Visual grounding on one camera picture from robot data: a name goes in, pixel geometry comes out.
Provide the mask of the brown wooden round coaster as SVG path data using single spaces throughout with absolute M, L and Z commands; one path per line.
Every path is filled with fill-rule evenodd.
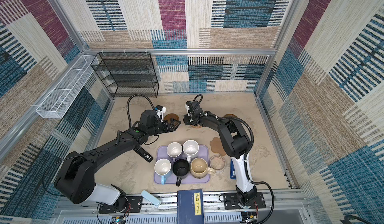
M 164 121 L 168 121 L 169 123 L 171 122 L 171 120 L 174 120 L 174 121 L 179 121 L 180 118 L 177 114 L 167 114 L 165 117 L 164 117 Z

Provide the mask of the white mug purple outside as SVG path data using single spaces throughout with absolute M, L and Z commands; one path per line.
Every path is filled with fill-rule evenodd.
M 169 156 L 171 163 L 174 163 L 182 153 L 183 147 L 178 142 L 172 142 L 167 146 L 167 155 Z

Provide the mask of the white ceramic mug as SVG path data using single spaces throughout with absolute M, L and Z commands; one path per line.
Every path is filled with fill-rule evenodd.
M 196 158 L 199 154 L 199 144 L 194 140 L 187 140 L 183 144 L 183 153 L 188 163 Z

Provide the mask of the dark brown round coaster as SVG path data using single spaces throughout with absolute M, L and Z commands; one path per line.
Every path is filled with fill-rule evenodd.
M 237 116 L 234 114 L 226 114 L 224 115 L 224 118 L 237 118 Z

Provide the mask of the brown flower-shaped coaster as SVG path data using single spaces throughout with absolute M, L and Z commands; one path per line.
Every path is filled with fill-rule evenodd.
M 223 145 L 222 145 L 222 142 L 221 142 L 220 138 L 214 137 L 210 141 L 210 146 L 211 146 L 211 150 L 212 150 L 213 153 L 219 154 L 221 156 L 225 156 L 226 155 L 226 152 L 225 152 L 225 150 L 223 148 Z

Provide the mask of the white mug blue handle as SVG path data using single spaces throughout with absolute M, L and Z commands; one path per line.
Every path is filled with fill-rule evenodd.
M 158 184 L 165 185 L 172 174 L 172 164 L 168 159 L 160 159 L 155 163 L 154 171 Z

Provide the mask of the woven rattan round coaster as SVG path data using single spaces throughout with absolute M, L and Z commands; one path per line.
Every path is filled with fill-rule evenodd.
M 191 128 L 194 128 L 194 129 L 201 129 L 203 128 L 202 126 L 200 125 L 190 125 Z

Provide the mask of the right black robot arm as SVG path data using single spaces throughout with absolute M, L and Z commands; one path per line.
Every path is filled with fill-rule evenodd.
M 252 179 L 249 163 L 249 153 L 254 145 L 254 133 L 251 127 L 242 119 L 236 117 L 219 117 L 209 111 L 203 111 L 200 103 L 203 95 L 195 96 L 192 101 L 186 102 L 187 114 L 184 115 L 186 126 L 201 126 L 217 131 L 226 154 L 234 163 L 236 171 L 236 192 L 239 206 L 250 207 L 258 195 L 257 185 L 265 185 L 272 196 L 272 205 L 269 213 L 260 221 L 253 224 L 264 224 L 272 216 L 275 207 L 275 198 L 271 186 L 264 181 L 255 182 Z

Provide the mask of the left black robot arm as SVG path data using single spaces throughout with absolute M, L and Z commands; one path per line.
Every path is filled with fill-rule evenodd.
M 174 132 L 181 125 L 179 120 L 166 120 L 165 111 L 166 108 L 161 105 L 151 106 L 141 114 L 139 121 L 133 123 L 129 120 L 129 128 L 118 131 L 114 140 L 81 154 L 69 153 L 58 171 L 54 187 L 73 204 L 93 201 L 112 212 L 124 212 L 128 208 L 126 193 L 115 185 L 96 183 L 95 173 L 128 151 L 135 151 L 150 163 L 153 157 L 141 145 L 149 137 Z

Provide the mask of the purple serving tray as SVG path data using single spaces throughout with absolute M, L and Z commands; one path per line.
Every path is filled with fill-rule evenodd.
M 157 159 L 167 159 L 171 162 L 171 170 L 168 177 L 154 174 L 154 182 L 161 185 L 176 185 L 179 187 L 181 184 L 205 184 L 210 180 L 210 175 L 207 174 L 202 178 L 195 178 L 191 173 L 191 166 L 187 164 L 187 156 L 182 153 L 179 157 L 173 159 L 167 154 L 167 146 L 161 146 L 157 151 Z

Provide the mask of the black mug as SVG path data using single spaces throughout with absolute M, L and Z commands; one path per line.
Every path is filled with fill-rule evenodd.
M 182 180 L 189 174 L 190 164 L 187 160 L 179 159 L 173 164 L 173 173 L 177 177 L 176 186 L 179 187 Z

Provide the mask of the beige ceramic mug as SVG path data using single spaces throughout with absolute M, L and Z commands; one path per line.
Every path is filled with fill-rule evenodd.
M 190 164 L 190 173 L 197 179 L 202 179 L 207 175 L 214 175 L 216 171 L 210 168 L 203 158 L 195 158 Z

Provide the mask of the dark blue book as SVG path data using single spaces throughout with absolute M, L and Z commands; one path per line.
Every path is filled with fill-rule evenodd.
M 203 190 L 182 190 L 177 196 L 177 224 L 204 224 Z

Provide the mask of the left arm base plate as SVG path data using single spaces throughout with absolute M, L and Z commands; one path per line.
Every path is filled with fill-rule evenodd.
M 119 198 L 113 205 L 101 204 L 98 214 L 139 213 L 143 202 L 142 196 L 126 196 Z

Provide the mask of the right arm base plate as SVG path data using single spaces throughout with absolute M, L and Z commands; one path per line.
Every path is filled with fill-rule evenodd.
M 266 202 L 263 193 L 258 192 L 257 196 L 248 206 L 241 206 L 236 193 L 224 193 L 219 196 L 219 200 L 224 203 L 226 210 L 235 209 L 265 209 Z

